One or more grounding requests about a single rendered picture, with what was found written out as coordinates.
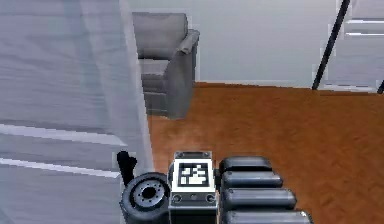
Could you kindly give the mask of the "white shelf with black legs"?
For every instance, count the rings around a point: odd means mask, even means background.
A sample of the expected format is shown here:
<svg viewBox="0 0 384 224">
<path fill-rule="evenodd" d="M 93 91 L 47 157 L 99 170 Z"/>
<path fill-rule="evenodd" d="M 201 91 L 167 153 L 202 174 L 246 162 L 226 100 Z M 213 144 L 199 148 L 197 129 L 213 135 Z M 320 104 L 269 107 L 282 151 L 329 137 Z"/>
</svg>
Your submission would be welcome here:
<svg viewBox="0 0 384 224">
<path fill-rule="evenodd" d="M 312 89 L 384 93 L 384 0 L 336 0 Z"/>
</svg>

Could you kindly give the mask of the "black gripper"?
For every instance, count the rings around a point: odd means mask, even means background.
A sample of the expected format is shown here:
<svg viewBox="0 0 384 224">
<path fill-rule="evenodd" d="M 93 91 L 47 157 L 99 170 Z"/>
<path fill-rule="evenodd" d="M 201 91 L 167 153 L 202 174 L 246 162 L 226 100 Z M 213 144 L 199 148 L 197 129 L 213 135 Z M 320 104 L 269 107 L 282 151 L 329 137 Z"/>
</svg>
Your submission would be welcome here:
<svg viewBox="0 0 384 224">
<path fill-rule="evenodd" d="M 149 172 L 135 177 L 120 201 L 125 224 L 170 224 L 169 195 L 165 174 Z"/>
</svg>

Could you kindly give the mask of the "white room door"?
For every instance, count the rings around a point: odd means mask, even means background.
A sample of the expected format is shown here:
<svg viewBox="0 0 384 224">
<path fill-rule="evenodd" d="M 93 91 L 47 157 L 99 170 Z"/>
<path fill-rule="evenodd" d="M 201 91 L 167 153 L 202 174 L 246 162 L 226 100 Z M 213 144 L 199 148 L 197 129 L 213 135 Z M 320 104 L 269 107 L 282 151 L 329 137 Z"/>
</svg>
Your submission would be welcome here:
<svg viewBox="0 0 384 224">
<path fill-rule="evenodd" d="M 0 0 L 0 224 L 123 224 L 152 169 L 128 0 Z"/>
</svg>

